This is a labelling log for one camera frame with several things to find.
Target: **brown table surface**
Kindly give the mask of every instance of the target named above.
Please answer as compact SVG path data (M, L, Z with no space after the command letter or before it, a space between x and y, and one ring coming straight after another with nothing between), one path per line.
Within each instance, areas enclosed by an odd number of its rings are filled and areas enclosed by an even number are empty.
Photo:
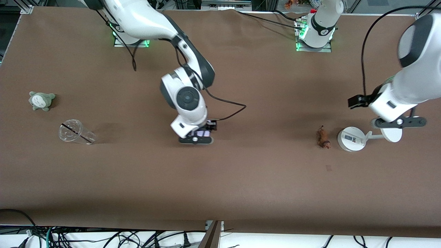
M357 153L337 144L341 129L367 132L375 117L347 107L362 93L360 49L375 16L342 16L333 52L307 53L291 29L232 10L167 14L215 68L211 93L248 108L219 122L214 144L180 145L159 91L178 67L169 43L138 49L133 72L95 12L34 8L0 67L0 207L39 225L188 230L221 219L237 232L440 236L440 99L418 106L427 126L398 143L370 140ZM369 92L400 69L397 41L413 20L387 17L372 32ZM55 93L51 110L33 111L29 91ZM203 96L209 117L237 109ZM99 143L61 141L72 118ZM321 125L330 150L316 144Z

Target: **power cable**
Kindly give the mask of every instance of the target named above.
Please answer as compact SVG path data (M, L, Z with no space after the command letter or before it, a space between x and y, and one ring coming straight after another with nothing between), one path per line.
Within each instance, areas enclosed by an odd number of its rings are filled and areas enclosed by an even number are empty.
M390 242L390 240L392 239L393 237L389 237L388 239L387 239L387 241L386 241L386 247L385 248L389 248L389 242Z
M147 239L147 241L140 248L146 247L151 241L153 241L156 237L158 237L163 233L164 231L156 231L152 236L150 236L150 238Z
M161 241L163 239L166 239L166 238L169 238L169 237L172 237L172 236L175 236L175 235L179 235L179 234L184 234L184 233L206 233L206 231L185 231L185 232L172 233L172 234L164 236L164 237L162 237L162 238L160 238L158 240L155 240L155 242L159 242L159 241ZM153 245L155 245L155 243L149 245L148 248L151 248Z
M107 10L107 12L109 13L109 15L113 18L113 19L115 19L113 16L112 16L112 14L108 11L108 9L104 6L104 8ZM100 15L100 17L101 17L101 19L103 19L104 20L104 22L106 23L106 25L107 26L109 26L110 27L110 29L112 30L112 32L113 32L113 29L112 29L112 27L110 26L110 22L109 22L109 20L106 20L106 18L104 18L104 16L98 11L98 10L96 10L96 12ZM113 32L118 38L119 38L119 40L124 44L124 47L127 49L127 51L129 52L129 54L130 54L130 56L132 57L132 67L133 67L133 70L134 71L136 71L136 60L135 60L135 55L132 53L132 51L129 49L129 47L127 46L127 44L124 42L124 40L120 37L120 35L118 34L118 32Z
M327 248L329 243L331 242L331 239L334 237L334 235L329 236L328 241L326 242L326 244L323 246L323 248Z
M12 209L12 208L4 208L4 209L0 209L0 213L1 213L1 212L15 212L15 213L19 213L19 214L25 216L26 219L28 219L29 222L32 224L32 226L33 226L33 228L34 228L34 230L35 230L35 234L34 234L34 235L36 235L36 236L38 237L38 241L39 241L39 243L40 243L40 248L41 248L41 240L40 240L40 238L41 238L41 233L38 231L38 229L37 229L37 225L35 224L35 222L33 221L33 219L32 219L29 215L27 215L25 212L23 212L23 211L21 211L21 210Z
M275 22L275 21L272 21L272 20L268 20L268 19L265 19L265 18L262 18L262 17L258 17L258 16L255 16L255 15L250 15L250 14L239 12L239 11L237 13L240 13L242 15L247 15L249 17L257 18L257 19L260 19L260 20L264 20L264 21L267 21L267 22L270 22L270 23L275 23L275 24L279 24L279 25L282 25L282 26L287 26L287 27L290 27L290 28L293 28L293 29L298 29L298 30L302 29L301 27L298 27L298 26L291 26L291 25L284 24L284 23L278 23L278 22Z
M288 20L290 20L290 21L294 21L294 22L296 21L295 18L291 18L291 17L285 15L283 12L281 12L281 11L279 11L279 10L273 10L273 11L271 11L271 12L279 13L279 14L281 14L283 17L285 17L286 19L288 19Z
M181 67L183 67L183 68L185 67L185 68L190 69L190 70L191 70L191 71L192 71L192 72L193 72L193 73L199 78L199 80L200 80L201 83L202 83L203 80L202 80L201 76L200 76L195 70L193 70L192 68L190 68L190 66L188 66L188 64L182 65L182 63L181 63L181 61L180 61L180 59L179 59L178 51L181 53L182 57L184 57L185 62L187 62L187 60L185 59L185 56L182 54L182 51L179 50L178 48L175 48L175 50L176 50L176 59L178 60L178 64L179 64ZM230 117L233 117L234 115L238 114L239 112L241 112L242 110L244 110L244 109L247 107L245 104L242 104L242 103L238 103L238 102L229 101L229 100L225 100L225 99L222 99L222 98L215 97L215 96L213 96L213 95L208 91L207 87L204 87L204 89L205 89L205 91L207 92L207 94L208 94L210 97L212 97L213 99L216 99L216 100L218 100L218 101L223 101L223 102L226 102L226 103L229 103L229 104L233 104L233 105L242 106L241 109L239 109L238 111L234 112L233 114L231 114L231 115L229 115L229 116L227 116L227 117L220 118L220 119L211 119L211 120L226 120L226 119L228 119L228 118L230 118Z
M352 237L353 237L354 240L357 242L357 244L361 245L363 248L367 248L367 247L366 247L366 241L364 240L364 237L363 237L363 236L360 236L361 239L363 240L363 244L360 243L360 242L357 240L357 237L356 237L356 236L352 236Z
M416 9L416 8L417 9L422 8L423 10L426 10L426 9L441 10L440 7L430 7L430 6L424 6L424 5L413 5L413 6L400 7L400 8L396 8L396 9L393 9L393 10L390 10L390 11L384 13L382 16L378 17L374 21L374 23L369 27L369 29L368 29L368 31L366 33L366 36L364 37L363 45L362 45L362 48L361 48L361 72L362 72L362 77L363 77L363 94L364 94L364 96L366 96L366 75L365 75L365 71L364 71L364 49L365 49L365 46L366 46L367 37L369 36L372 28L375 26L375 24L378 23L378 21L380 21L385 16L387 16L387 15L389 15L391 13L394 13L394 12L400 11L400 10L404 10L404 9Z

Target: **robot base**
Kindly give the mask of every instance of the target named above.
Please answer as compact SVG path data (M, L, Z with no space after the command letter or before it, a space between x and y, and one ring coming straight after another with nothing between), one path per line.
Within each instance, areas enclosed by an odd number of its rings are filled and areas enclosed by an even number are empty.
M190 145L209 145L214 142L213 137L210 137L211 131L217 130L217 122L215 120L207 120L207 123L202 128L191 131L187 137L180 138L179 143Z
M381 128L380 130L381 135L372 135L372 131L365 135L359 128L348 127L338 134L338 144L345 151L355 152L363 149L369 139L386 139L395 143L401 139L403 134L403 130L399 128Z
M302 16L301 18L298 18L297 21L294 22L294 26L299 26L303 29L306 29L305 25L307 25L308 20L305 18L306 16ZM330 53L331 50L331 41L328 41L328 43L320 48L314 48L308 46L305 41L303 41L300 38L301 33L304 32L304 30L295 30L295 49L297 52L318 52L318 53Z
M127 47L149 47L150 46L150 40L145 40L142 41L141 43L139 43L138 45L136 44L126 44ZM123 43L121 43L117 38L114 39L113 41L113 46L114 47L125 47Z

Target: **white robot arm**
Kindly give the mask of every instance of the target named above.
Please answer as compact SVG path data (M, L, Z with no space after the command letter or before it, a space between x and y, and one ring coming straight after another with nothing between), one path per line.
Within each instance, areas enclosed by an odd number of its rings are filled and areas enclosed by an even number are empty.
M441 97L441 14L425 15L405 30L398 44L398 59L403 69L395 76L371 95L348 99L350 108L369 106L380 117L374 123L377 128L384 128L381 123L395 123L395 120L402 123L406 111ZM404 127L406 124L416 127L412 121L404 123Z
M342 0L323 0L316 13L306 16L307 27L299 37L308 46L320 48L325 46L335 31L335 24L343 13Z
M111 27L126 44L158 39L170 42L186 63L162 77L160 90L165 100L178 112L171 127L181 138L207 122L207 108L200 90L210 87L214 70L190 42L185 33L167 15L153 9L146 0L81 0L94 10L102 10Z

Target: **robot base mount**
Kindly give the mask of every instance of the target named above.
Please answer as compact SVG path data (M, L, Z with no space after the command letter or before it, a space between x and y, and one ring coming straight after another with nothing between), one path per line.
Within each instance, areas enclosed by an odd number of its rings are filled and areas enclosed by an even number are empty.
M217 130L216 120L207 120L207 123L202 128L191 131L187 134L187 137L180 138L179 143L191 144L191 145L209 145L214 142L213 137L210 137L212 131Z
M308 19L306 19L306 16L302 16L301 18L297 18L297 20L294 22L294 26L301 27L301 30L295 30L295 49L297 52L319 52L319 53L330 53L331 50L331 41L329 40L328 43L326 43L325 46L320 48L314 48L308 46L304 40L301 39L302 36L304 36L305 32L308 29Z

